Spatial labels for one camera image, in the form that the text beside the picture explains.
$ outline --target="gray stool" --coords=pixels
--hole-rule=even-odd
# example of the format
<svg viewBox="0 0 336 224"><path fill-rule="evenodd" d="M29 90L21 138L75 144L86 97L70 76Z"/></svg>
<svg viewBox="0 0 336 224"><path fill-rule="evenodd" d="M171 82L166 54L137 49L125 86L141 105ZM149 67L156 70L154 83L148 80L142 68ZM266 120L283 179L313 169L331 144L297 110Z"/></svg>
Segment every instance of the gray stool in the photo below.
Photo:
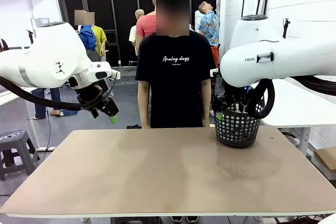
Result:
<svg viewBox="0 0 336 224"><path fill-rule="evenodd" d="M161 217L112 217L111 224L126 224L130 221L140 221L142 224L162 224Z"/></svg>
<svg viewBox="0 0 336 224"><path fill-rule="evenodd" d="M11 149L17 149L17 152L12 153ZM2 181L6 180L6 174L19 170L25 169L27 175L30 175L35 170L34 162L40 159L28 133L24 130L0 134L0 152L3 152L4 155L3 159L0 156L0 179ZM21 158L22 165L15 165L14 157L17 156Z"/></svg>

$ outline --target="yellow shirt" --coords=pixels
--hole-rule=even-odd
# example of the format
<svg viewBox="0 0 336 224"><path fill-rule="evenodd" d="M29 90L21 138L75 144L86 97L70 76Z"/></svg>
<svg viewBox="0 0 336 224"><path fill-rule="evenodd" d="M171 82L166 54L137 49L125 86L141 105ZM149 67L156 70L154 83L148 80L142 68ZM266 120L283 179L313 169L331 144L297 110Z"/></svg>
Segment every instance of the yellow shirt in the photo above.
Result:
<svg viewBox="0 0 336 224"><path fill-rule="evenodd" d="M102 55L101 50L100 50L101 44L104 41L107 41L106 35L105 35L103 29L99 26L93 26L92 31L94 32L94 36L96 37L96 51L97 51L97 53L100 56L105 56L105 55Z"/></svg>

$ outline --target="floor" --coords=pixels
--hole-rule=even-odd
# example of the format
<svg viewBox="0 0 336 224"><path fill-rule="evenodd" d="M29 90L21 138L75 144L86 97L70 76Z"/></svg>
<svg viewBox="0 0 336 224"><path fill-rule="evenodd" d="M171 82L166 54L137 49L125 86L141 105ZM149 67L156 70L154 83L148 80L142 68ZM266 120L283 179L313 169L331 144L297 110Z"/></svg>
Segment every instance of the floor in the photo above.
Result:
<svg viewBox="0 0 336 224"><path fill-rule="evenodd" d="M80 111L76 116L65 118L50 117L51 134L49 146L58 146L64 138L74 130L80 129L125 129L128 125L140 125L140 116L137 102L138 85L134 79L134 69L127 72L122 69L122 78L113 89L114 101L120 112L118 114L118 122L111 124L105 114L100 113L99 117L94 119L90 112ZM74 90L70 88L61 88L61 99L67 102L77 102ZM7 104L0 106L0 132L15 131L26 128L25 105L23 99L16 99ZM34 105L28 103L30 116L34 116ZM34 121L37 137L41 147L47 146L49 138L48 120ZM16 163L20 163L20 159L15 159ZM0 181L0 195L8 194L15 191L21 183L27 178L24 171L6 175L6 181ZM3 205L8 197L0 196L0 205ZM163 218L164 223L172 223L170 218ZM202 217L199 221L201 224L257 224L254 217L235 217L229 219L223 217ZM2 224L75 224L81 223L79 218L73 219L36 219L36 218L13 218L6 215L0 215L0 223ZM86 222L87 224L108 224L108 218L92 218ZM266 219L266 223L275 223L273 219Z"/></svg>

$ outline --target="pink shirt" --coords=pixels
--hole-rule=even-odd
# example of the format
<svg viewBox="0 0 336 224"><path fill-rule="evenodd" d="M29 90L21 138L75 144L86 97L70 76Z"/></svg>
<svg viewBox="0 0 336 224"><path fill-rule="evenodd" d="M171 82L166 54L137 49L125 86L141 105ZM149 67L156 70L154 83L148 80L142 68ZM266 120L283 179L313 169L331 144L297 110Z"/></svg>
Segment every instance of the pink shirt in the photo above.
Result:
<svg viewBox="0 0 336 224"><path fill-rule="evenodd" d="M155 15L145 15L139 18L137 25L136 34L147 37L152 33L156 32L156 16Z"/></svg>

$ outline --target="plastic basket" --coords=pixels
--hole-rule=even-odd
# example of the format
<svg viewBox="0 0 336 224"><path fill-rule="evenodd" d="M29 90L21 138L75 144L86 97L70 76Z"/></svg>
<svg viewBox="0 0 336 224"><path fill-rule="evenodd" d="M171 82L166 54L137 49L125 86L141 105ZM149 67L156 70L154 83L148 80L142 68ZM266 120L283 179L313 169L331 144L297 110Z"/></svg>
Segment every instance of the plastic basket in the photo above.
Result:
<svg viewBox="0 0 336 224"><path fill-rule="evenodd" d="M263 98L257 106L258 111L264 108ZM227 146L246 148L255 142L260 120L252 118L247 113L234 112L235 110L236 105L233 104L223 112L221 119L218 113L215 114L216 136L221 143Z"/></svg>

